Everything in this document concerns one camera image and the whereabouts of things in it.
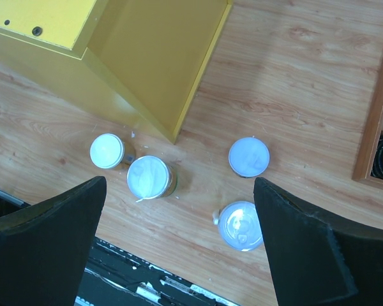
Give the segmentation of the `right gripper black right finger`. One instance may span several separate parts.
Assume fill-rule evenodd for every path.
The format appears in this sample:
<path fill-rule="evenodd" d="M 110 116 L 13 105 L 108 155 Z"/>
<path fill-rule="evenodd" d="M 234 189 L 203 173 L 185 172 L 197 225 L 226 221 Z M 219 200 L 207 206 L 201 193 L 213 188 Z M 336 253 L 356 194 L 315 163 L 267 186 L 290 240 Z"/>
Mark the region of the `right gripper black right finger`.
<path fill-rule="evenodd" d="M 262 177 L 253 199 L 279 305 L 383 305 L 383 229 Z"/>

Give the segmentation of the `purple-label can with spoon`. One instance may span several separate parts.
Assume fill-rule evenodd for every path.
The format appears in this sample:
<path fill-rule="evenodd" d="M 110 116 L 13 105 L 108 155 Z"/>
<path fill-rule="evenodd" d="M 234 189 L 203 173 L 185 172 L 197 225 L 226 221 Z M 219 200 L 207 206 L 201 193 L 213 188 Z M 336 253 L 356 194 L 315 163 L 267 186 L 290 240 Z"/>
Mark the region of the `purple-label can with spoon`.
<path fill-rule="evenodd" d="M 236 201 L 214 211 L 213 224 L 225 243 L 237 251 L 252 251 L 263 243 L 259 217 L 251 202 Z"/>

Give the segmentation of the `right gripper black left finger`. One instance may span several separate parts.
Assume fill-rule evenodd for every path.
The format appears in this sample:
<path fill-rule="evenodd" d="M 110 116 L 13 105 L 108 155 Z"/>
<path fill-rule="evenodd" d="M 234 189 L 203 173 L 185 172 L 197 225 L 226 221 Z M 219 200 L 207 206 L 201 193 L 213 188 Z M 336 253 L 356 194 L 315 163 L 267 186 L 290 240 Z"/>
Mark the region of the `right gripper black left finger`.
<path fill-rule="evenodd" d="M 0 305 L 73 305 L 107 195 L 97 176 L 35 205 L 0 198 Z"/>

